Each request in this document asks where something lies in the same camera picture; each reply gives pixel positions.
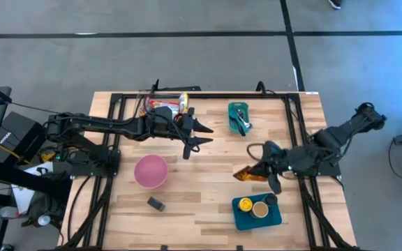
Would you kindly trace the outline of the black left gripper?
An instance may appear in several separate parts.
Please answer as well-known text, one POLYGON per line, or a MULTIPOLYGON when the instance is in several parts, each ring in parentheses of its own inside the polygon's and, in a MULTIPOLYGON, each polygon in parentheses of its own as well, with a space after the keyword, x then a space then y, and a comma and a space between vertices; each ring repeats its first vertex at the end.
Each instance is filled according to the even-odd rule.
POLYGON ((188 113, 173 116, 172 110, 169 107, 157 107, 150 109, 148 115, 152 120, 152 131, 155 136, 170 139, 186 139, 183 152, 183 159, 185 160, 190 158, 191 152, 198 153, 201 144, 213 141, 210 138, 191 137, 192 130, 205 133, 213 133, 214 131, 202 125, 197 119, 193 119, 188 113))

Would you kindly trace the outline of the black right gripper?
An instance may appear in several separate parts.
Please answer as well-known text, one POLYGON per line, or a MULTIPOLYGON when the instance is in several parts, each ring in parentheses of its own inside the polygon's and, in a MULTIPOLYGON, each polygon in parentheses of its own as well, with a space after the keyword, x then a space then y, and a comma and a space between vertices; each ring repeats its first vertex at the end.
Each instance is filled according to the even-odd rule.
POLYGON ((267 178, 269 187, 275 195, 281 194, 281 183, 278 175, 293 171, 298 174, 309 174, 315 164, 315 151, 308 146, 296 146, 282 149, 272 141, 263 144, 262 161, 251 167, 250 174, 267 178))

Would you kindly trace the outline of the black-lid spice jar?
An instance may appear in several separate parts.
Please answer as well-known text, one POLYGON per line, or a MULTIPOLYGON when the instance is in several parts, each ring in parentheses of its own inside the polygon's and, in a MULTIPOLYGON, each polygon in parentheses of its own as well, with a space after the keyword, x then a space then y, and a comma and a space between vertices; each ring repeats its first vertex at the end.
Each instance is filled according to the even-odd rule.
POLYGON ((273 193, 266 194, 262 201, 268 206, 275 206, 278 203, 278 199, 273 193))

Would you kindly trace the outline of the brown snack packet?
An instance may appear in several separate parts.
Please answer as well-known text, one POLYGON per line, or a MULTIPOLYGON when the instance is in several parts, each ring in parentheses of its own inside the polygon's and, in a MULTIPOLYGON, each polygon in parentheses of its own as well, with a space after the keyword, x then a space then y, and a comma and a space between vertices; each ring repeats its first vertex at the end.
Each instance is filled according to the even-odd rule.
POLYGON ((236 178, 238 181, 260 181, 260 182, 267 181, 267 177, 252 174, 251 170, 252 167, 246 166, 245 168, 234 173, 233 177, 236 178))

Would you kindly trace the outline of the beige-lid seasoning jar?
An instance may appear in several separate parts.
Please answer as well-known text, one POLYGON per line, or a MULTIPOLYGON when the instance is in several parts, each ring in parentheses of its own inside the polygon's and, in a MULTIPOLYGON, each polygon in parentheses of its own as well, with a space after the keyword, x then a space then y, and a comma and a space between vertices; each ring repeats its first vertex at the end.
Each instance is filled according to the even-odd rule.
POLYGON ((269 213, 269 207, 263 201, 257 201, 253 204, 251 215, 254 218, 265 218, 269 213))

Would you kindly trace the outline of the yellow-lid spice jar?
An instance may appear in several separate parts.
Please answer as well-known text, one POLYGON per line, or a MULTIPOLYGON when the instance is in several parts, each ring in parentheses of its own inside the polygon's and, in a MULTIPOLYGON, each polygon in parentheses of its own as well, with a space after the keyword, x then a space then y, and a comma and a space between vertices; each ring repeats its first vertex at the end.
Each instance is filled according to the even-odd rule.
POLYGON ((242 197, 238 201, 237 208, 242 212, 249 212, 253 208, 253 202, 249 197, 242 197))

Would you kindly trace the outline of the white ramen noodle packet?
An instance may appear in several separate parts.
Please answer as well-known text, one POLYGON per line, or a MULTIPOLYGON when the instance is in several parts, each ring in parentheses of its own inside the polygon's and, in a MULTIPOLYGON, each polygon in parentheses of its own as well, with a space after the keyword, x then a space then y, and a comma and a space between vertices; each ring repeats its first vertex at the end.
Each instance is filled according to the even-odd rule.
POLYGON ((186 113, 188 111, 188 101, 189 97, 187 93, 182 93, 179 96, 179 112, 181 114, 186 113))

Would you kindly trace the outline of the red-edged white ramen packet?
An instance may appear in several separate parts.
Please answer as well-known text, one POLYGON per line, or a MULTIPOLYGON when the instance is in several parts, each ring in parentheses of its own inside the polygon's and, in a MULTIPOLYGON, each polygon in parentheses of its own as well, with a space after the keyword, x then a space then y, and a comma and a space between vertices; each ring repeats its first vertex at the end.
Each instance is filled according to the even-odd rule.
POLYGON ((179 113, 179 103, 172 101, 151 100, 149 108, 168 107, 172 110, 172 116, 175 117, 179 113))

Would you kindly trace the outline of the silver metal spoon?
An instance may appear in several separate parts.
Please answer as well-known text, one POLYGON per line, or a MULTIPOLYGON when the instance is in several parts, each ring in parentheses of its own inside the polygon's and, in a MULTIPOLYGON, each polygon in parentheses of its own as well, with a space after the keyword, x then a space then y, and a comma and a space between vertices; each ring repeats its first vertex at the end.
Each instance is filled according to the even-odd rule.
POLYGON ((244 120, 244 113, 243 113, 240 109, 237 110, 237 114, 238 114, 239 119, 241 120, 241 122, 244 124, 244 126, 245 126, 246 128, 250 129, 250 128, 253 127, 253 125, 252 125, 251 123, 246 122, 246 121, 244 120))

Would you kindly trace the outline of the red yellow ramen packet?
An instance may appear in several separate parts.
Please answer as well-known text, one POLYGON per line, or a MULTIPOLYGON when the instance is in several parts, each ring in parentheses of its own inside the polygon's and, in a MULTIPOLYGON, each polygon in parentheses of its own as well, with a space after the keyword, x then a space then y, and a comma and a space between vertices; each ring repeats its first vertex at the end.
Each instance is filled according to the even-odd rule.
POLYGON ((137 104, 137 115, 145 116, 149 111, 149 97, 142 96, 137 104))

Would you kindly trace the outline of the small dark green box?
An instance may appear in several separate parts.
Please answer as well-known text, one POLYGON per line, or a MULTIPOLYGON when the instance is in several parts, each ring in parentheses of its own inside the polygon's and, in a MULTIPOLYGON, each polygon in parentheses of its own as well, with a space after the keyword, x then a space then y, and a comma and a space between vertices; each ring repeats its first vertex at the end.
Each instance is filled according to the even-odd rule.
POLYGON ((154 197, 150 197, 147 203, 157 211, 162 212, 165 209, 165 204, 154 197))

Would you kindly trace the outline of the dark teal plastic tray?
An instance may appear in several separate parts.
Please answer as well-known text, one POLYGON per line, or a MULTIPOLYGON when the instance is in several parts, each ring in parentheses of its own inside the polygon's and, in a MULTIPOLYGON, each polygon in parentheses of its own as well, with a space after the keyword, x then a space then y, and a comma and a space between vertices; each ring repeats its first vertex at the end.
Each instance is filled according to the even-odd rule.
MULTIPOLYGON (((262 201, 266 194, 252 195, 249 198, 253 203, 257 201, 262 201)), ((234 215, 234 221, 236 228, 240 231, 246 231, 261 227, 269 227, 274 225, 280 225, 282 223, 281 212, 278 207, 278 203, 275 206, 268 206, 269 213, 265 218, 254 218, 251 212, 242 212, 237 208, 239 199, 242 197, 237 197, 232 200, 232 212, 234 215)))

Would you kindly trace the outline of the pink plastic bowl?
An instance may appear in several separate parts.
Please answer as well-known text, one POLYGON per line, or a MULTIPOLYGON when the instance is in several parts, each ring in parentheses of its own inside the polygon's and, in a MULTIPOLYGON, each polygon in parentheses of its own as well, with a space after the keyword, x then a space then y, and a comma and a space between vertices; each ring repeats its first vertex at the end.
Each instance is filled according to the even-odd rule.
POLYGON ((167 180, 169 167, 159 155, 146 155, 135 164, 135 181, 143 188, 157 188, 167 180))

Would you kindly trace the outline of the black equipment box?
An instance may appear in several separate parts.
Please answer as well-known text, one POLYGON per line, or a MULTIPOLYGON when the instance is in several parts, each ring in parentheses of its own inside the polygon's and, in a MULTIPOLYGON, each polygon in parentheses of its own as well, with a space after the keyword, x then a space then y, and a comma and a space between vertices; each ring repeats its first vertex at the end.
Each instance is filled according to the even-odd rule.
POLYGON ((41 124, 16 112, 9 113, 0 126, 0 163, 29 164, 45 140, 41 124))

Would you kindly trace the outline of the black desk beam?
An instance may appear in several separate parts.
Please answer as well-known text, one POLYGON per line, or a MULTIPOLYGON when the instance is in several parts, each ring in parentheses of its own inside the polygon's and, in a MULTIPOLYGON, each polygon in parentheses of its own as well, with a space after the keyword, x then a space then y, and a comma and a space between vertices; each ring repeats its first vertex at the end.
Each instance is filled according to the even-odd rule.
POLYGON ((64 181, 53 181, 44 176, 36 176, 20 169, 8 167, 0 163, 0 181, 18 185, 23 188, 42 192, 55 199, 67 199, 71 183, 67 178, 64 181))

